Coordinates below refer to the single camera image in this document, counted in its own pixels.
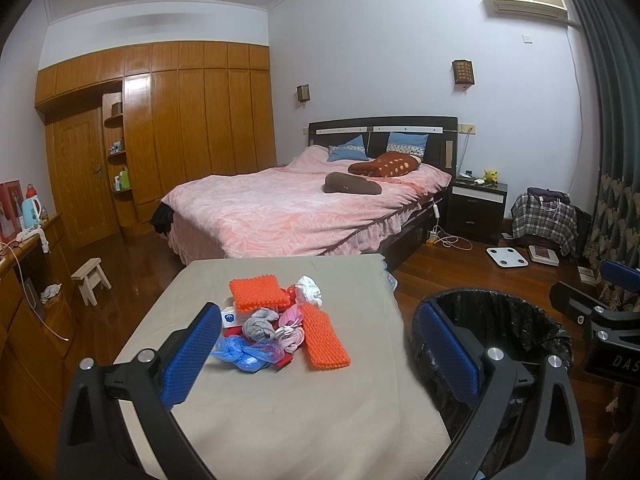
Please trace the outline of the blue plastic bag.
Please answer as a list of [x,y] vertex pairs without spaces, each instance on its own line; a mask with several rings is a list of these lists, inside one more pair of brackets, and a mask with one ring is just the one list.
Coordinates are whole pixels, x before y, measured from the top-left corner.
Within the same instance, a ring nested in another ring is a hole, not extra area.
[[230,363],[241,372],[256,373],[284,358],[282,348],[272,340],[249,342],[241,336],[220,337],[210,355],[225,363]]

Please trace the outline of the grey sock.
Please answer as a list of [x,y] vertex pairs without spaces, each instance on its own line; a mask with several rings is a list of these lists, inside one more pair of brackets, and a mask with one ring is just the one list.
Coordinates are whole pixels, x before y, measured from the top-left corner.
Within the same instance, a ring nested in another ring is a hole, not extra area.
[[277,311],[260,308],[254,311],[242,325],[243,335],[251,341],[273,340],[276,330],[272,323],[277,322]]

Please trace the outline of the pink knit glove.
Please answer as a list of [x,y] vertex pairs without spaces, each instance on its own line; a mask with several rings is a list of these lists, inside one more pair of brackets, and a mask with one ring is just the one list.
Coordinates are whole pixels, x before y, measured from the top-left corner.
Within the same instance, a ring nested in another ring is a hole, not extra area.
[[293,354],[304,342],[304,315],[297,304],[285,310],[278,319],[274,340],[285,353]]

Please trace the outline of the white plastic bag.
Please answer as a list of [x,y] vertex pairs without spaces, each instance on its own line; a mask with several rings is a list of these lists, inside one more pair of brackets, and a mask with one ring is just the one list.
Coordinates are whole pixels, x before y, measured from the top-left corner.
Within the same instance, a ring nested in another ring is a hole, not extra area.
[[296,304],[311,304],[322,308],[321,290],[317,283],[309,276],[303,275],[294,285]]

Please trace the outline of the red fleece glove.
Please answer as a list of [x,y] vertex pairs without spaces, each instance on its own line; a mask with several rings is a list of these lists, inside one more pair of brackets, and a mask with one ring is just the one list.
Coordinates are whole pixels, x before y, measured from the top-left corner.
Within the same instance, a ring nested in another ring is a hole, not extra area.
[[256,373],[267,367],[280,370],[293,361],[292,354],[285,352],[277,341],[248,339],[239,327],[227,328],[222,336],[231,363],[242,372]]

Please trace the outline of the red plastic bag ball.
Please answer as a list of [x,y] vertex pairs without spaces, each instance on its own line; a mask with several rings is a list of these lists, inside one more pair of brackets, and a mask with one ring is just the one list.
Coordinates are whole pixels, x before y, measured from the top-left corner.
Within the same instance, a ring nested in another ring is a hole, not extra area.
[[294,285],[291,285],[287,290],[288,298],[290,298],[290,304],[296,304],[296,288]]

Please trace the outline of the pink white box on floor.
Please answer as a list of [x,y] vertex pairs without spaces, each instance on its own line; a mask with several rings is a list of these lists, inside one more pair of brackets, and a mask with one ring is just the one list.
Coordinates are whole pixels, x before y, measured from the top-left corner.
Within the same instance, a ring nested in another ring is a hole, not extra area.
[[560,260],[553,249],[529,245],[528,246],[529,258],[534,263],[544,264],[545,266],[558,266]]

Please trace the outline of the plaid shirt on chair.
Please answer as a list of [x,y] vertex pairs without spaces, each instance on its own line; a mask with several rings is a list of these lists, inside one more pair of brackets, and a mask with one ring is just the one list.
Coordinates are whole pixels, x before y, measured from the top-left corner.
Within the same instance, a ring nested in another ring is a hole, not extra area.
[[544,238],[558,246],[563,256],[576,249],[577,214],[566,195],[545,200],[540,195],[522,193],[511,207],[511,218],[513,238]]

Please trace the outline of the wooden side cabinet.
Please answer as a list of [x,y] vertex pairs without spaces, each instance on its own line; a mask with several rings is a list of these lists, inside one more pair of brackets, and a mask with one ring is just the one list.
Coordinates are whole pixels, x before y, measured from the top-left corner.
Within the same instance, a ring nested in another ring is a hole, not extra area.
[[57,214],[43,226],[50,252],[36,236],[6,248],[1,256],[1,427],[30,470],[41,479],[54,473],[65,394],[65,357],[73,337],[51,334],[25,294],[27,271],[37,285],[61,283],[73,297],[65,259],[65,228]]

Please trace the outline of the white bathroom scale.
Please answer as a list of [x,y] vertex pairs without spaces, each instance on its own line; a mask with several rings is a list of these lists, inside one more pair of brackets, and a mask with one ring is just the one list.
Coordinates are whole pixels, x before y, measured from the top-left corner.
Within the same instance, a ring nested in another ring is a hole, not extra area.
[[487,255],[501,269],[519,269],[528,266],[528,260],[512,247],[488,247]]

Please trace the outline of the dark bedside table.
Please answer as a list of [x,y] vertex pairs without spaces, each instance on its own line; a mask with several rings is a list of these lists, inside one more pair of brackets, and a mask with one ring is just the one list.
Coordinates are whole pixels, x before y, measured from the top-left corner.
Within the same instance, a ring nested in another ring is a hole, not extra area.
[[447,230],[497,245],[507,197],[508,186],[504,183],[478,184],[470,178],[455,178],[449,188]]

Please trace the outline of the small white wooden stool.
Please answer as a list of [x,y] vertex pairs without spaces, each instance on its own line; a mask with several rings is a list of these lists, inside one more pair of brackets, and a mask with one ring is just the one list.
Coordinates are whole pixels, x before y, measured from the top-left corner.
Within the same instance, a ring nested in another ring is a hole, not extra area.
[[80,296],[85,306],[96,307],[98,300],[94,289],[100,285],[108,290],[112,289],[112,284],[107,278],[101,266],[102,260],[99,257],[88,259],[70,277],[79,288]]

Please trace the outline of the yellow plush toy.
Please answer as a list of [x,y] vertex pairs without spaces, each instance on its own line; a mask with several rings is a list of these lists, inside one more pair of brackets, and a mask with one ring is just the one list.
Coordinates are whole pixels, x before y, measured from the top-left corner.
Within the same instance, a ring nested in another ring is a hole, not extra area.
[[483,180],[488,185],[497,185],[498,184],[498,171],[497,170],[486,170],[484,172]]

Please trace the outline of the black wooden headboard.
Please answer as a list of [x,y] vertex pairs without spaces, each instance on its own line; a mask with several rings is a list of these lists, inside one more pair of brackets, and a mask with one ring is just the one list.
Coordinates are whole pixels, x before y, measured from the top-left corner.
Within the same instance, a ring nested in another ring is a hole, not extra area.
[[370,157],[381,155],[388,136],[393,133],[410,136],[427,135],[423,161],[445,171],[451,177],[457,174],[458,118],[450,116],[380,116],[359,117],[311,122],[308,125],[308,144],[327,148],[363,137]]

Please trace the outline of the light blue electric kettle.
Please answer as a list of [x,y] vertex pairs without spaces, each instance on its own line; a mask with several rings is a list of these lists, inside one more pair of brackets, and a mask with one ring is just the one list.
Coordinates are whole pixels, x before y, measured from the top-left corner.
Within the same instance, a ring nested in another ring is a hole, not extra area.
[[34,186],[29,183],[22,203],[22,218],[24,229],[29,230],[40,226],[42,205]]

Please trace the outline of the right blue pillow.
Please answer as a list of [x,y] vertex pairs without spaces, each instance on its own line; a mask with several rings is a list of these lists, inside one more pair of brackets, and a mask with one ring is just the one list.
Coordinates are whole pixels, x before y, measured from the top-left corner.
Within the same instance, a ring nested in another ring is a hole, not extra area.
[[422,159],[426,151],[427,142],[427,133],[391,132],[388,135],[386,151],[407,154]]

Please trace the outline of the blue pillow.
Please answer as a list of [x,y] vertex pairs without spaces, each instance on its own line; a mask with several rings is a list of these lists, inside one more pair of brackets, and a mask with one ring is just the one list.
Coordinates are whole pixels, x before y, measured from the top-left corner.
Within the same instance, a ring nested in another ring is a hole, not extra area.
[[328,149],[328,161],[337,162],[338,160],[356,160],[356,162],[368,162],[370,157],[367,155],[364,146],[363,136],[355,136],[340,145],[331,145]]
[[386,151],[407,154],[422,159],[426,151],[427,142],[427,133],[391,132],[388,135]]

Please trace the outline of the red dotted cushion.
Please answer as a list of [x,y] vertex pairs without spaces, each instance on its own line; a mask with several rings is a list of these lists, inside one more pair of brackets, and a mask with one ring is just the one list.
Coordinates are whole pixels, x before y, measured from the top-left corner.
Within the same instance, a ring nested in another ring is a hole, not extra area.
[[386,152],[370,162],[355,162],[347,171],[359,177],[402,177],[417,170],[421,159],[416,155],[401,152]]

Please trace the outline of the green patterned curtain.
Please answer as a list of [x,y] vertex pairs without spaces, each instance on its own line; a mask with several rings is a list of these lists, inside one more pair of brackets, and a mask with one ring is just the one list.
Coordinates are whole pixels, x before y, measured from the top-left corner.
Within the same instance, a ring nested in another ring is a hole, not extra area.
[[572,0],[596,81],[600,169],[585,256],[639,267],[639,17],[625,0]]

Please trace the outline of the left blue pillow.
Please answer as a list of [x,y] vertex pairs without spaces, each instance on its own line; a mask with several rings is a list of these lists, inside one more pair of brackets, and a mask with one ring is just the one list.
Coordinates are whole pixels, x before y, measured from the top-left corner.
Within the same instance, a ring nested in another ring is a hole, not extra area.
[[368,162],[370,157],[367,155],[364,146],[363,136],[355,136],[340,145],[331,145],[328,149],[328,161],[337,162],[338,160],[356,160],[356,162]]

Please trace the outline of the brown cushion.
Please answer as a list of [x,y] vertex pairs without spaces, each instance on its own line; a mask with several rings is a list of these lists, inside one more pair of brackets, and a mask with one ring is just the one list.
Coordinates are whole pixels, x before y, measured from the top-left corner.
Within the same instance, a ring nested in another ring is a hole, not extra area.
[[378,183],[354,174],[331,172],[324,180],[322,191],[328,194],[380,195],[382,188]]

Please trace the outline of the wooden wardrobe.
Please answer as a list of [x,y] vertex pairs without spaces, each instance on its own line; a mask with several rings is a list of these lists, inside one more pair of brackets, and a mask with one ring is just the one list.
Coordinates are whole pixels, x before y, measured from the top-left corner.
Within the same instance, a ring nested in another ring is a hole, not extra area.
[[276,163],[270,55],[258,44],[165,41],[69,58],[39,71],[35,108],[75,248],[145,231],[179,184]]

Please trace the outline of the bed with pink quilt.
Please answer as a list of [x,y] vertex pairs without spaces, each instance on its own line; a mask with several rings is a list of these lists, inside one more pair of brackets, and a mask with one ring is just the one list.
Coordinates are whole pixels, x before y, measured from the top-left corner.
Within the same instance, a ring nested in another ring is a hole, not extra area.
[[377,252],[450,185],[450,175],[420,164],[376,180],[378,195],[324,192],[346,160],[311,145],[283,167],[189,181],[165,195],[152,225],[189,264],[216,258],[359,255]]

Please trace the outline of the red picture frame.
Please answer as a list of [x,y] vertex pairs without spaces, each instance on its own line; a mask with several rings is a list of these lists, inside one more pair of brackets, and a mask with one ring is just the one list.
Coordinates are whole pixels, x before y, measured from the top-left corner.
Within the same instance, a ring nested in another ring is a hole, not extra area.
[[22,230],[22,203],[24,196],[19,180],[11,180],[0,184],[1,200],[1,240],[9,243]]

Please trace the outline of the right wall lamp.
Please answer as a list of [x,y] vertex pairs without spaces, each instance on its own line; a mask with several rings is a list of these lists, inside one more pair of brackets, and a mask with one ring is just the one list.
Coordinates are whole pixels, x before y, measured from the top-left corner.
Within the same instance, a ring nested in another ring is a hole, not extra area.
[[454,84],[461,87],[471,87],[475,84],[473,63],[470,60],[458,58],[451,62]]

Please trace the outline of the wall lamp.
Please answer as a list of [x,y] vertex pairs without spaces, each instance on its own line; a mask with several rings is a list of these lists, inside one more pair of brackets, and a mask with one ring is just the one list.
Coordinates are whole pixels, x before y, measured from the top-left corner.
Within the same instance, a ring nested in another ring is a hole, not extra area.
[[301,84],[296,88],[297,101],[306,105],[310,101],[310,87],[308,84]]
[[470,60],[458,58],[451,62],[454,84],[461,87],[471,87],[475,84],[473,63]]

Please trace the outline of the wall air conditioner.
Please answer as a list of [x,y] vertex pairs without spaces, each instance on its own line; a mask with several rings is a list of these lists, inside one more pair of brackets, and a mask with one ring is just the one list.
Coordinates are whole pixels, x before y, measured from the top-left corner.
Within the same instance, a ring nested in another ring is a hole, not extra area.
[[490,0],[498,13],[518,14],[565,23],[568,20],[564,0]]

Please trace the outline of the left wall lamp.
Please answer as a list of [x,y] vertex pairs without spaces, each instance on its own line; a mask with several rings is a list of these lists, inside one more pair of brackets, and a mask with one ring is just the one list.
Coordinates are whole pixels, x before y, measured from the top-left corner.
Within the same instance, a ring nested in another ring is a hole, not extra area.
[[306,105],[310,101],[310,87],[308,84],[301,84],[296,88],[297,101]]

